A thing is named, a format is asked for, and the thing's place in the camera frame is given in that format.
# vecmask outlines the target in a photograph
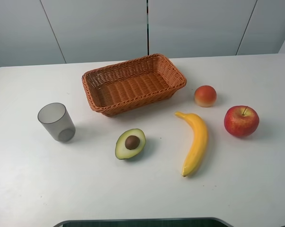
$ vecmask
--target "brown woven basket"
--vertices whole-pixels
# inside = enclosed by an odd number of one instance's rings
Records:
[[[112,116],[172,97],[187,83],[162,54],[86,72],[82,83],[93,111]]]

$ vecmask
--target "banana tip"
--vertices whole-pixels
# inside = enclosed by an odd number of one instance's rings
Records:
[[[181,118],[184,118],[184,117],[185,117],[185,114],[182,113],[182,112],[179,112],[179,111],[175,112],[175,115],[176,115],[177,117],[181,117]]]

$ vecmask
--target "fake fruit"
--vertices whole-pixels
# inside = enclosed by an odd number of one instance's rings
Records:
[[[216,91],[209,85],[204,85],[196,89],[194,93],[194,100],[197,105],[201,107],[211,107],[217,98]]]
[[[117,140],[115,156],[118,159],[128,159],[139,154],[146,144],[146,137],[140,129],[125,131]]]
[[[182,176],[188,176],[201,164],[208,143],[208,130],[203,119],[194,113],[176,112],[175,115],[184,119],[194,131],[193,144],[182,167]]]
[[[231,107],[224,117],[224,127],[233,136],[243,137],[251,135],[259,124],[259,117],[255,110],[245,105]]]

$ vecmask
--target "avocado half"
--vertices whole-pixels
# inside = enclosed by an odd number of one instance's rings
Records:
[[[139,154],[146,144],[146,137],[140,129],[125,131],[117,140],[115,156],[118,159],[128,159]]]

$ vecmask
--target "red apple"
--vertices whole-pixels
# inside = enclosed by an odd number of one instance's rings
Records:
[[[259,124],[259,117],[255,110],[245,105],[231,107],[224,117],[224,127],[233,136],[243,137],[251,135]]]
[[[196,89],[194,100],[201,107],[211,107],[216,101],[216,91],[209,85],[204,85]]]

